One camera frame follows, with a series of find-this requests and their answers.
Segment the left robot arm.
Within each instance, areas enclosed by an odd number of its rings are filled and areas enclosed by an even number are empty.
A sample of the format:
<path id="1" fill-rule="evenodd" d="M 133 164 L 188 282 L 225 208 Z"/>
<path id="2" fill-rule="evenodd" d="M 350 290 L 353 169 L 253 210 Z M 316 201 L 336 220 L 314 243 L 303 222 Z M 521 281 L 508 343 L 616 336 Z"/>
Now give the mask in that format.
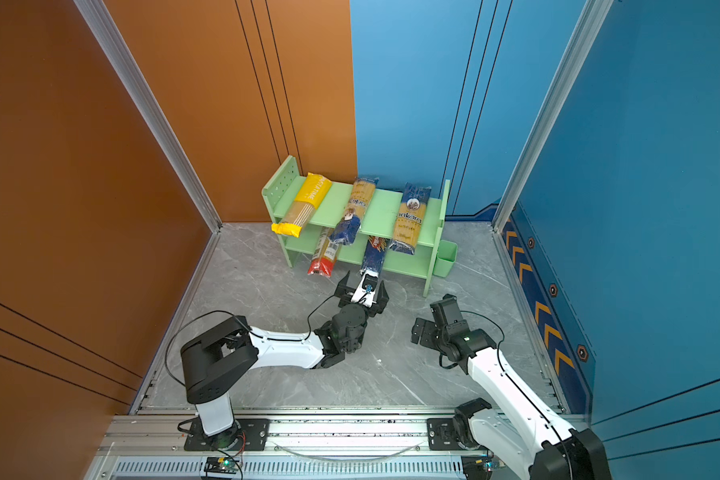
<path id="1" fill-rule="evenodd" d="M 326 369 L 361 348 L 368 320 L 384 311 L 389 295 L 374 273 L 364 273 L 356 287 L 350 287 L 348 280 L 344 276 L 332 294 L 339 311 L 319 328 L 306 333 L 267 331 L 230 313 L 182 346 L 186 397 L 196 408 L 204 435 L 236 430 L 229 392 L 249 370 Z"/>

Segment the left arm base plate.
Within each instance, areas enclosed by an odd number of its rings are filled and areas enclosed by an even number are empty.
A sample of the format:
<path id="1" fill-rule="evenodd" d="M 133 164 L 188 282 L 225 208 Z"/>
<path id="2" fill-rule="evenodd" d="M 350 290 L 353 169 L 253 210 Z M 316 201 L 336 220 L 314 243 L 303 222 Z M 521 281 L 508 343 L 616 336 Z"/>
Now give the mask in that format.
<path id="1" fill-rule="evenodd" d="M 270 421 L 268 419 L 236 419 L 233 425 L 218 434 L 207 435 L 199 417 L 180 422 L 177 430 L 185 436 L 186 451 L 259 452 L 265 449 Z"/>

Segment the yellow blue spaghetti bag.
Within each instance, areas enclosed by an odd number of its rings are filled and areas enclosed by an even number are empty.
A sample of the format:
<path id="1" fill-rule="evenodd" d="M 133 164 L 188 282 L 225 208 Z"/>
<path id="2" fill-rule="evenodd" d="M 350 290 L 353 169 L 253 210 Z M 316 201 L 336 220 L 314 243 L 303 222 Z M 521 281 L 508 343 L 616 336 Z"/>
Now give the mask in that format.
<path id="1" fill-rule="evenodd" d="M 357 177 L 342 214 L 329 239 L 338 245 L 354 243 L 362 225 L 362 220 L 373 199 L 379 179 L 373 177 Z"/>

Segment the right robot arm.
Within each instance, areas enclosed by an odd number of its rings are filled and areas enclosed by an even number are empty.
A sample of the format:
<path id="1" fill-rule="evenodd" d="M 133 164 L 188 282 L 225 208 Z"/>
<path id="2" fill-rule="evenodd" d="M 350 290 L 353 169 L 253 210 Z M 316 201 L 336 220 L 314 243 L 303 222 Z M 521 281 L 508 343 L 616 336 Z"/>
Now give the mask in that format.
<path id="1" fill-rule="evenodd" d="M 416 319 L 413 343 L 436 351 L 487 393 L 456 407 L 450 419 L 428 419 L 430 449 L 472 451 L 469 479 L 488 479 L 499 465 L 520 479 L 611 478 L 599 437 L 553 411 L 514 371 L 499 342 L 469 327 L 455 296 L 430 309 L 431 320 Z"/>

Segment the blue Barilla spaghetti box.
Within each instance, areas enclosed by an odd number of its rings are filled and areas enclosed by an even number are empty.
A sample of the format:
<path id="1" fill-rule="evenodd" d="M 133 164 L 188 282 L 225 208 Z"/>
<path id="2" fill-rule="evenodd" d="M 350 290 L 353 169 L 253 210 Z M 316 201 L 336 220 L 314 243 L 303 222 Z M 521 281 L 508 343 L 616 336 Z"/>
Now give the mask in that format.
<path id="1" fill-rule="evenodd" d="M 369 236 L 361 264 L 362 274 L 379 276 L 384 265 L 389 240 L 378 236 Z"/>

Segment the red spaghetti bag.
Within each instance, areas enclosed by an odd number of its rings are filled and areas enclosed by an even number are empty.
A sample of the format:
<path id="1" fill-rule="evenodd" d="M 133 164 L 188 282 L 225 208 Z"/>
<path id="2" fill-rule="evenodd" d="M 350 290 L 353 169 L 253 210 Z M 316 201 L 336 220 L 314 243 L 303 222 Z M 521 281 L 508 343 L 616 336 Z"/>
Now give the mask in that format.
<path id="1" fill-rule="evenodd" d="M 333 229 L 324 227 L 319 235 L 315 252 L 307 270 L 308 275 L 330 278 L 336 263 L 339 245 L 331 240 Z"/>

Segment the blue yellow pasta bag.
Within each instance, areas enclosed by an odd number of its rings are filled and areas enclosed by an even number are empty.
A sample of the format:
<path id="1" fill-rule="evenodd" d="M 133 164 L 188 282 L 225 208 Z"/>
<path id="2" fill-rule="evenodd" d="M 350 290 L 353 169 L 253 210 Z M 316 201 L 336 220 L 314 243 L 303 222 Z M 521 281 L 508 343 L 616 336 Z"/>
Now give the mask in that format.
<path id="1" fill-rule="evenodd" d="M 390 251 L 415 254 L 430 196 L 430 187 L 405 185 L 388 246 Z"/>

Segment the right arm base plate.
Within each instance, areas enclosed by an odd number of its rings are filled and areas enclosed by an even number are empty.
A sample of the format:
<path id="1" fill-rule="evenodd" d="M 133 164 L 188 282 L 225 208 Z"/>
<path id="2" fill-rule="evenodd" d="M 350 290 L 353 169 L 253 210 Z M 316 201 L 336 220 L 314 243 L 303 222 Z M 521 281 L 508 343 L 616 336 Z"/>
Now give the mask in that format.
<path id="1" fill-rule="evenodd" d="M 428 418 L 426 428 L 431 451 L 487 451 L 471 437 L 466 424 L 455 417 Z"/>

